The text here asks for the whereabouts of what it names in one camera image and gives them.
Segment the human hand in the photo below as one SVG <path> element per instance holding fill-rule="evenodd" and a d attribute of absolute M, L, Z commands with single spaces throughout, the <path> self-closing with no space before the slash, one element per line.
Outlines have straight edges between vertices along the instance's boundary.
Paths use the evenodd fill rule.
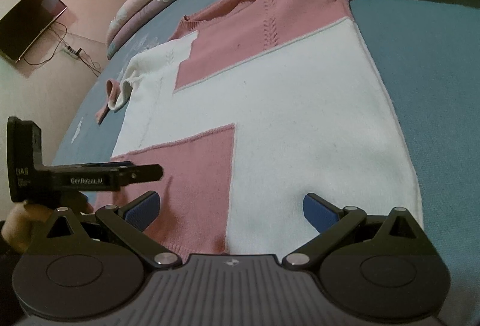
<path fill-rule="evenodd" d="M 61 205 L 71 208 L 76 214 L 80 212 L 93 213 L 93 207 L 88 203 L 86 196 L 80 192 L 64 194 L 61 198 Z M 52 209 L 40 204 L 32 204 L 28 201 L 17 203 L 10 210 L 2 227 L 1 235 L 15 252 L 23 254 L 30 246 L 34 227 L 45 223 L 52 212 Z"/>

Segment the television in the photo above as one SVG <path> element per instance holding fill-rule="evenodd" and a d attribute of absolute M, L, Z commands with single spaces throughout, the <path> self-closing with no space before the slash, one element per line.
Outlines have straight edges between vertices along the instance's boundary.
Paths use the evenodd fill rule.
<path fill-rule="evenodd" d="M 17 63 L 66 9 L 60 0 L 20 0 L 0 19 L 0 52 Z"/>

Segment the mattress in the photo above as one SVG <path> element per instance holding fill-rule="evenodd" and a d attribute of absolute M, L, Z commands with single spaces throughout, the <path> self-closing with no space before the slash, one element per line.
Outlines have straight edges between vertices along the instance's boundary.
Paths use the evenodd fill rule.
<path fill-rule="evenodd" d="M 97 125 L 106 80 L 120 80 L 131 57 L 165 42 L 182 16 L 214 1 L 177 0 L 118 50 L 78 110 L 55 165 L 110 159 L 126 107 Z M 351 1 L 417 172 L 425 231 L 452 275 L 441 312 L 449 326 L 480 319 L 479 7 L 480 0 Z"/>

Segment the silver screw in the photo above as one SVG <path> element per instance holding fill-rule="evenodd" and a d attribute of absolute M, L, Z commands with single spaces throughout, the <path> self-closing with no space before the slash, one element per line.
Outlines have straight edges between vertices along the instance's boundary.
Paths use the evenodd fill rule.
<path fill-rule="evenodd" d="M 165 252 L 159 253 L 154 257 L 154 261 L 160 265 L 170 265 L 178 260 L 176 254 Z"/>
<path fill-rule="evenodd" d="M 292 253 L 286 258 L 290 265 L 305 265 L 310 261 L 310 257 L 303 253 Z"/>

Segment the triangular cutout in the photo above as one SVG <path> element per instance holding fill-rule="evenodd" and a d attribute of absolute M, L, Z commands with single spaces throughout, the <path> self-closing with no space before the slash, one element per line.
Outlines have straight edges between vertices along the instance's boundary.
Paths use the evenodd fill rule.
<path fill-rule="evenodd" d="M 70 226 L 68 225 L 67 218 L 65 217 L 59 217 L 55 223 L 53 224 L 49 235 L 47 235 L 47 238 L 56 238 L 56 237 L 64 237 L 66 235 L 72 235 L 73 232 L 70 229 Z"/>
<path fill-rule="evenodd" d="M 397 219 L 395 219 L 392 230 L 390 230 L 390 235 L 411 239 L 416 238 L 412 228 L 404 217 L 397 217 Z"/>

